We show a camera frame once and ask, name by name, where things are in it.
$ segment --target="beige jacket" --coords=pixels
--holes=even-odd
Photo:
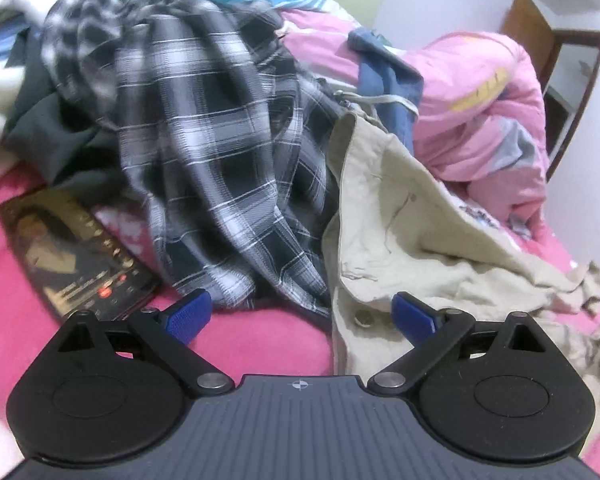
[[[568,276],[512,246],[451,202],[398,138],[348,114],[334,128],[328,162],[340,184],[340,213],[322,241],[333,298],[334,366],[363,381],[408,352],[392,326],[391,298],[405,290],[433,308],[478,320],[533,312],[589,385],[600,433],[600,334],[552,321],[552,312],[600,306],[595,266]]]

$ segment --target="yellow pattern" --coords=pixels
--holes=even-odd
[[[464,112],[480,104],[495,101],[508,83],[509,72],[506,68],[499,68],[492,77],[478,86],[475,92],[471,92],[458,99],[458,101],[451,103],[449,109],[454,112]]]

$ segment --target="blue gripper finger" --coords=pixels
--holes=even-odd
[[[204,288],[197,288],[161,314],[162,326],[178,341],[188,345],[211,320],[213,303]]]
[[[436,310],[406,292],[394,296],[391,317],[396,328],[414,346],[434,335],[442,325],[442,317]]]

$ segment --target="jacket button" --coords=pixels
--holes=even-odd
[[[360,309],[356,312],[353,319],[356,322],[356,325],[361,326],[362,328],[370,328],[374,323],[374,316],[368,310]]]

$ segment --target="circular black pad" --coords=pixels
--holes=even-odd
[[[549,393],[542,384],[515,375],[489,377],[474,390],[475,400],[494,415],[519,418],[543,410]]]
[[[439,438],[484,460],[537,463],[577,451],[595,407],[560,358],[500,350],[440,367],[420,390],[422,415]]]
[[[184,412],[166,371],[97,350],[56,354],[32,366],[8,404],[27,453],[54,462],[110,462],[163,439]]]

